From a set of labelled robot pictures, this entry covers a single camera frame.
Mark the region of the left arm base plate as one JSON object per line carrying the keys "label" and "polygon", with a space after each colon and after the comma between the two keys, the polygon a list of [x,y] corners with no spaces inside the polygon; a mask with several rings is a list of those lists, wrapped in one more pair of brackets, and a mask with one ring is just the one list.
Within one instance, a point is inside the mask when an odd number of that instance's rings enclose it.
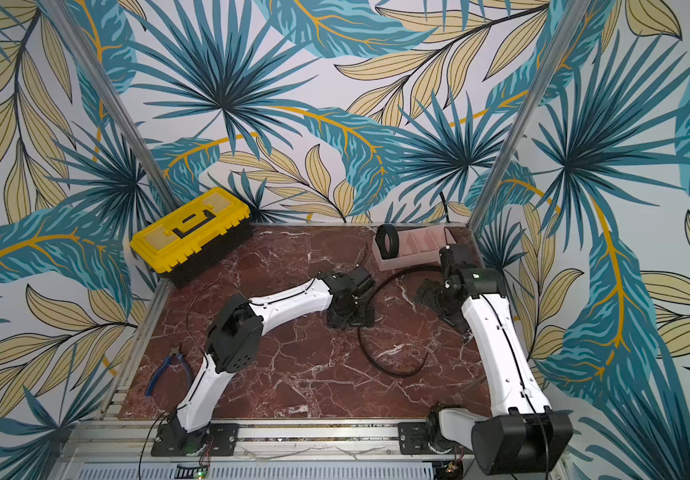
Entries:
{"label": "left arm base plate", "polygon": [[212,423],[195,432],[165,422],[151,448],[153,457],[230,457],[238,440],[239,425]]}

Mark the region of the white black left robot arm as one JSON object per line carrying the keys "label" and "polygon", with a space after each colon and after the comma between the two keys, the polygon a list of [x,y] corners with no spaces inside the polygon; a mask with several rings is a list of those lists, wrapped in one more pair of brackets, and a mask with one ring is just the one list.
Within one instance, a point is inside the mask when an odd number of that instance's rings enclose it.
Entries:
{"label": "white black left robot arm", "polygon": [[176,450],[193,453],[207,442],[217,403],[233,377],[249,366],[264,335],[308,314],[324,312],[327,326],[365,326],[373,315],[365,299],[375,280],[358,265],[348,273],[320,273],[301,285],[264,297],[236,294],[214,317],[202,364],[175,412],[162,425]]}

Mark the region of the long black leather belt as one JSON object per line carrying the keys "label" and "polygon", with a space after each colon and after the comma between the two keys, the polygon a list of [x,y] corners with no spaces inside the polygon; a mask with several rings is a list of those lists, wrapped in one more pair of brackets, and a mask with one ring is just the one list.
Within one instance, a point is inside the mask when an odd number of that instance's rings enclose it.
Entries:
{"label": "long black leather belt", "polygon": [[437,321],[417,299],[425,281],[440,277],[436,265],[420,265],[388,275],[368,295],[376,323],[357,330],[359,346],[368,363],[383,375],[408,379],[419,375],[430,355]]}

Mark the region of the black belt with buckle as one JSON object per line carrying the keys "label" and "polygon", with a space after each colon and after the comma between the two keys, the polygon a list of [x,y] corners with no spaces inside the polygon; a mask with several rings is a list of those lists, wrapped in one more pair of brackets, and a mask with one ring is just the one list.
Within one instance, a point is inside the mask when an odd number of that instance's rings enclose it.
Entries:
{"label": "black belt with buckle", "polygon": [[400,239],[397,228],[393,224],[382,224],[375,234],[375,244],[383,260],[398,257]]}

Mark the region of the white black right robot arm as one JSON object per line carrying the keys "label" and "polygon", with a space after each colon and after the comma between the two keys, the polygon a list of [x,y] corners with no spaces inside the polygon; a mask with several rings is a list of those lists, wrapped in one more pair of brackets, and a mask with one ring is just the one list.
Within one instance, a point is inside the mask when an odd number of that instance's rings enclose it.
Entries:
{"label": "white black right robot arm", "polygon": [[504,277],[475,265],[472,251],[451,244],[440,252],[444,283],[440,306],[462,319],[479,350],[491,414],[436,407],[427,423],[435,453],[470,450],[487,475],[549,475],[573,436],[566,413],[555,411],[534,377],[516,334]]}

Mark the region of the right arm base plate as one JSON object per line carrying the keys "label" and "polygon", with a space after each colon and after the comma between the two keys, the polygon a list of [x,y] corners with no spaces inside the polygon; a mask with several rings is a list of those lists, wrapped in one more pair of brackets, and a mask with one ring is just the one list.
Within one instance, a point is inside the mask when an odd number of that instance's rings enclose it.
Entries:
{"label": "right arm base plate", "polygon": [[400,422],[398,439],[402,455],[452,455],[471,453],[472,433],[476,420],[452,419],[433,423]]}

